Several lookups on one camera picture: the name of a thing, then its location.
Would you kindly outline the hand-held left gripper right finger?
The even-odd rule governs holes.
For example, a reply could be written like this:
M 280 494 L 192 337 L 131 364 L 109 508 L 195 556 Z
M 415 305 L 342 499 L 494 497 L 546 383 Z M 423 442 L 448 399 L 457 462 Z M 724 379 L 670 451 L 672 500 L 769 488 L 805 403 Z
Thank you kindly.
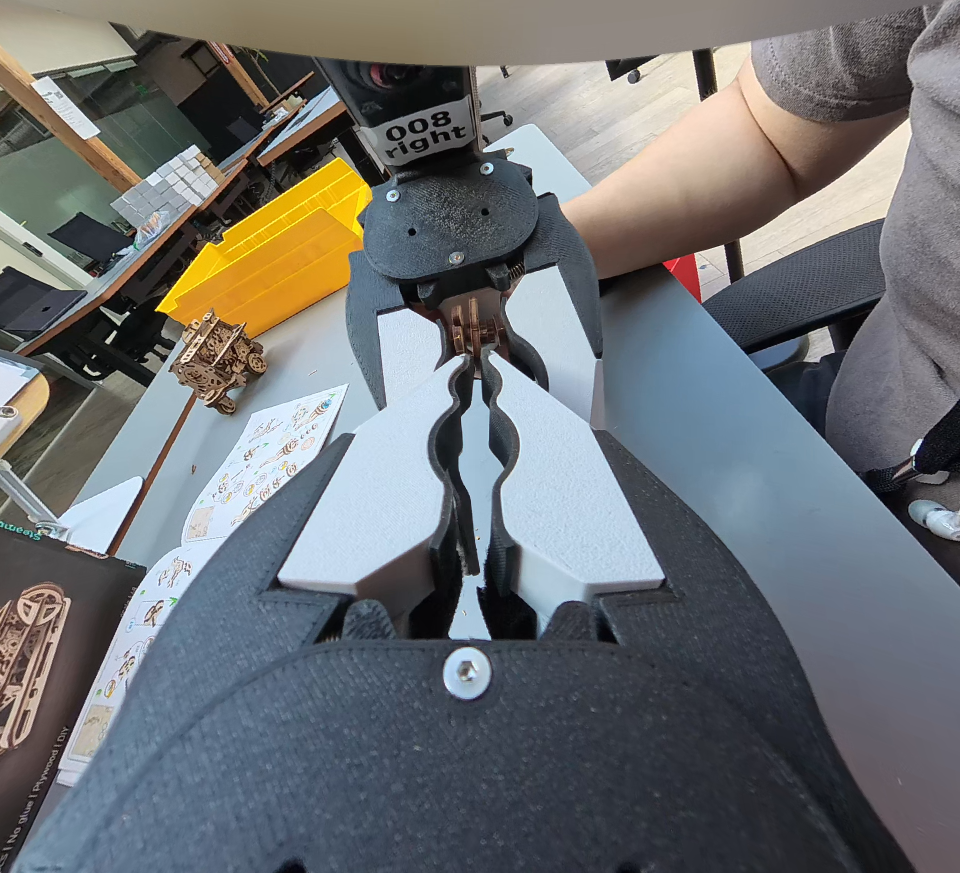
M 594 428 L 601 365 L 547 387 L 483 352 L 490 495 L 480 608 L 493 639 L 531 639 L 565 603 L 660 589 L 666 575 Z

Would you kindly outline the person's right forearm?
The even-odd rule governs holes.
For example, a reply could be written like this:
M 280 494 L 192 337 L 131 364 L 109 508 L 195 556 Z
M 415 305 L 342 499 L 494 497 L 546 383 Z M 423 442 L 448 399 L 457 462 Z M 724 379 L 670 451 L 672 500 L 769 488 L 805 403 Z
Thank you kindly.
M 842 177 L 906 121 L 807 120 L 779 107 L 746 59 L 634 158 L 561 206 L 608 279 L 732 243 Z

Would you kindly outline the red object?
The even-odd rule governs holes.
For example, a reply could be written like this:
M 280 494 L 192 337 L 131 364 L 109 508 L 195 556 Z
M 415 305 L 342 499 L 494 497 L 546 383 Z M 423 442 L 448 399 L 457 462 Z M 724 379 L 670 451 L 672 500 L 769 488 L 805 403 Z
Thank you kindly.
M 699 267 L 695 254 L 683 255 L 667 260 L 663 263 L 663 266 L 698 303 L 702 302 Z

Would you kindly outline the wooden support post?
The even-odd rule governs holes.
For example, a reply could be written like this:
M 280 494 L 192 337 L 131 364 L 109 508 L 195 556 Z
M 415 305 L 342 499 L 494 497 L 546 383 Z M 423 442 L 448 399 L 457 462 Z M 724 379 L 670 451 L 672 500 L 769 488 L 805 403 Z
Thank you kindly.
M 37 89 L 37 80 L 6 49 L 1 49 L 1 87 L 13 101 L 41 123 L 119 193 L 141 178 L 110 147 L 78 107 L 55 85 Z

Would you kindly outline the white paper notice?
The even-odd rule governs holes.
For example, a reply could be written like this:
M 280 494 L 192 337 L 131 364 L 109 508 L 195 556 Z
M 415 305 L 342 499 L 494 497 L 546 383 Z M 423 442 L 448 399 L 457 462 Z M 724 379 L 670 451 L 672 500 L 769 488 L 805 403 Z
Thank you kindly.
M 30 83 L 30 87 L 82 140 L 87 142 L 100 135 L 99 127 L 73 102 L 52 77 L 44 76 L 35 79 Z

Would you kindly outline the black model kit box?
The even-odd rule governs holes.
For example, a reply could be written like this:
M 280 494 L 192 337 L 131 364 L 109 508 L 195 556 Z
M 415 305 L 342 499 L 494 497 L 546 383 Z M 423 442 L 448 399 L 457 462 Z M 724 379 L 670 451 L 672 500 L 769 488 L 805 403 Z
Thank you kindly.
M 145 567 L 1 524 L 1 870 L 11 871 Z

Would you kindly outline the small wooden gear assembly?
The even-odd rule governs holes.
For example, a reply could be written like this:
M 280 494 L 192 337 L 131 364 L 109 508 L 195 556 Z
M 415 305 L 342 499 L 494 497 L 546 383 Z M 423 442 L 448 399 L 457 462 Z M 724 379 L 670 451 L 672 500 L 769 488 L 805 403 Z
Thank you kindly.
M 474 292 L 452 298 L 447 321 L 454 351 L 469 354 L 477 362 L 485 349 L 497 348 L 506 336 L 499 294 Z

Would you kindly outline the stack of small pale boxes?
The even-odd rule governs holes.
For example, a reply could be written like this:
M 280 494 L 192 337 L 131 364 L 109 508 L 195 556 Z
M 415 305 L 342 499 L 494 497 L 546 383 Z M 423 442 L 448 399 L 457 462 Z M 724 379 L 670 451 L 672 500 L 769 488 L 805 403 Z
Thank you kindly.
M 202 206 L 227 182 L 225 173 L 197 145 L 191 145 L 152 171 L 110 203 L 132 227 L 159 215 L 174 220 Z

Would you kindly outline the yellow plastic bin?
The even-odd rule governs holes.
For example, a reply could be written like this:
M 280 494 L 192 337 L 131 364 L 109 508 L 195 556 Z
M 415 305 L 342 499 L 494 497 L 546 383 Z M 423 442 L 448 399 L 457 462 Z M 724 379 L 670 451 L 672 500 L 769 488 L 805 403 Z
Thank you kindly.
M 368 184 L 343 160 L 312 175 L 208 243 L 158 304 L 188 326 L 209 311 L 255 338 L 344 288 L 363 248 Z

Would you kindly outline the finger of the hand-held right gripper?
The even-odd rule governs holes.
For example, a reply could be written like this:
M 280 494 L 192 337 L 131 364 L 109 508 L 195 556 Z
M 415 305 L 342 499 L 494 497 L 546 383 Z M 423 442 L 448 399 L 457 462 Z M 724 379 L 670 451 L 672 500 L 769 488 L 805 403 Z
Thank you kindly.
M 460 356 L 443 321 L 404 307 L 379 313 L 376 325 L 383 386 L 380 411 L 409 395 L 450 393 L 450 363 L 459 365 Z
M 604 368 L 556 266 L 525 274 L 502 300 L 510 362 L 497 354 L 498 409 L 521 433 L 598 431 L 604 423 Z

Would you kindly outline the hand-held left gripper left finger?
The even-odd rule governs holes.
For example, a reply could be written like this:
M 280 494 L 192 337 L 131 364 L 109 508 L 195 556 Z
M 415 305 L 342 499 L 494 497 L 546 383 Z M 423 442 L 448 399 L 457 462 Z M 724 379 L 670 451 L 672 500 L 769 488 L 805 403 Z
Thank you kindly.
M 474 360 L 453 356 L 355 431 L 278 572 L 288 588 L 381 603 L 414 639 L 446 639 L 479 573 L 459 472 Z

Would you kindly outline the metal stand leg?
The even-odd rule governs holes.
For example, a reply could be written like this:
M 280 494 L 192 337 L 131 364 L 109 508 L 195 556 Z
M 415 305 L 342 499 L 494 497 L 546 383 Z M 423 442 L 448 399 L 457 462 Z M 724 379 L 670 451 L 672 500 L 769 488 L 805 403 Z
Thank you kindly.
M 7 497 L 26 514 L 36 532 L 56 540 L 67 541 L 70 527 L 15 473 L 11 464 L 1 459 L 1 488 Z

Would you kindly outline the black monitor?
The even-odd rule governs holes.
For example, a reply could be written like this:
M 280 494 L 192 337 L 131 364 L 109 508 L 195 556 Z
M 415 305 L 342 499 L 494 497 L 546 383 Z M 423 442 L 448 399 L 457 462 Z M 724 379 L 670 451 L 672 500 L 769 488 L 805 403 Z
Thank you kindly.
M 49 237 L 99 265 L 107 264 L 134 244 L 126 233 L 81 211 L 51 231 Z

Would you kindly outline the black laptop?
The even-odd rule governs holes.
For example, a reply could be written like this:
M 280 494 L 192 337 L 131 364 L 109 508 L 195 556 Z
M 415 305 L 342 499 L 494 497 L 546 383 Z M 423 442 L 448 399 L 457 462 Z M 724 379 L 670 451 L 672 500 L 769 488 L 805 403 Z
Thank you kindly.
M 6 266 L 1 271 L 1 329 L 20 340 L 34 339 L 87 296 L 84 290 L 58 289 Z

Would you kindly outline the wooden mechanical model vehicle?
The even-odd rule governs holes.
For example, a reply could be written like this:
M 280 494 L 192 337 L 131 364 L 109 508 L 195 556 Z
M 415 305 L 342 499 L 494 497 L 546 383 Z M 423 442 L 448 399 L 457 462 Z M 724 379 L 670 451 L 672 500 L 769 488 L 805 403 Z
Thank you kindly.
M 210 308 L 184 329 L 183 349 L 169 367 L 181 386 L 223 416 L 236 411 L 230 392 L 268 369 L 262 344 L 248 336 L 246 326 L 229 324 Z

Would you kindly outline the illustrated instruction booklet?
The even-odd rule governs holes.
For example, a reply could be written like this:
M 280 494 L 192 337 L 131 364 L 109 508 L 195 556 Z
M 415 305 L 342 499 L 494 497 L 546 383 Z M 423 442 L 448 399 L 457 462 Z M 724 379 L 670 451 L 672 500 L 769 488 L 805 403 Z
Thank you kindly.
M 131 596 L 60 759 L 55 783 L 73 787 L 102 746 L 170 614 L 227 537 L 325 446 L 346 399 L 343 384 L 253 413 L 183 521 L 179 545 Z

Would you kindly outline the wooden background desk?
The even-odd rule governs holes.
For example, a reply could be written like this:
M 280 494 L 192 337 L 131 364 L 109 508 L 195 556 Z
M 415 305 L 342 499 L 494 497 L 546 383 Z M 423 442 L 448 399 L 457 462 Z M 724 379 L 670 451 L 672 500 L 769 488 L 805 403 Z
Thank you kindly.
M 13 352 L 62 367 L 67 375 L 78 377 L 80 383 L 89 378 L 83 369 L 92 360 L 96 370 L 116 372 L 140 387 L 149 387 L 156 373 L 120 347 L 116 341 L 119 325 L 114 326 L 113 333 L 107 333 L 107 306 L 114 300 L 125 301 L 130 315 L 153 313 L 154 293 L 198 240 L 195 219 L 244 175 L 248 160 L 249 157 L 242 157 L 232 162 L 223 182 L 198 207 L 189 207 L 150 244 L 127 255 L 108 274 L 96 279 L 78 303 Z
M 282 161 L 304 172 L 318 166 L 336 144 L 341 145 L 353 165 L 369 158 L 347 106 L 328 86 L 293 113 L 279 134 L 256 154 L 256 161 L 262 168 Z

